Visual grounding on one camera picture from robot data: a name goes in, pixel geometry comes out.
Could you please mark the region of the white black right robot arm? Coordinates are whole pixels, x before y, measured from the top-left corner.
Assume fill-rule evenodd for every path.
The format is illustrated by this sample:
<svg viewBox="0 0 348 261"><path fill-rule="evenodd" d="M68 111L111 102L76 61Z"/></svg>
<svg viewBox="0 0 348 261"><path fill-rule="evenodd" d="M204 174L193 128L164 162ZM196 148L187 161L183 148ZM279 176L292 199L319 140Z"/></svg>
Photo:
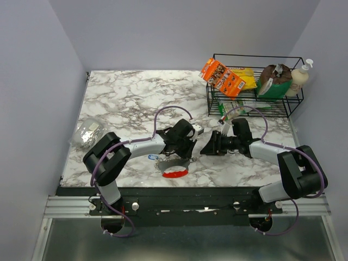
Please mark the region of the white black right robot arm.
<svg viewBox="0 0 348 261"><path fill-rule="evenodd" d="M258 188L250 199L254 212L264 212L272 202L318 196L327 188L327 177L311 147L292 148L254 138L244 118L234 119L231 124L223 120L219 122L223 125L222 130L212 132L210 140L200 151L202 155L224 156L228 151L237 150L248 158L279 167L281 180Z"/></svg>

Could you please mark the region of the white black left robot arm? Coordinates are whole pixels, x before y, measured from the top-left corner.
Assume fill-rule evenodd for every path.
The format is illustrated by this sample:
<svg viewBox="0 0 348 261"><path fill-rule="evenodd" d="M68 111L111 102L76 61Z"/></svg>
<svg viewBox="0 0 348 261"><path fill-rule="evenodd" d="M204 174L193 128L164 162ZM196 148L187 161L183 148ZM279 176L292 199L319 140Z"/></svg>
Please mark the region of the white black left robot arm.
<svg viewBox="0 0 348 261"><path fill-rule="evenodd" d="M109 215L120 210L121 194L116 179L126 163L149 154L176 154L189 159L204 128L185 119L173 127L155 130L154 136L139 139L121 139L114 132L104 135L83 158L83 163L92 174L91 185L103 197L102 209Z"/></svg>

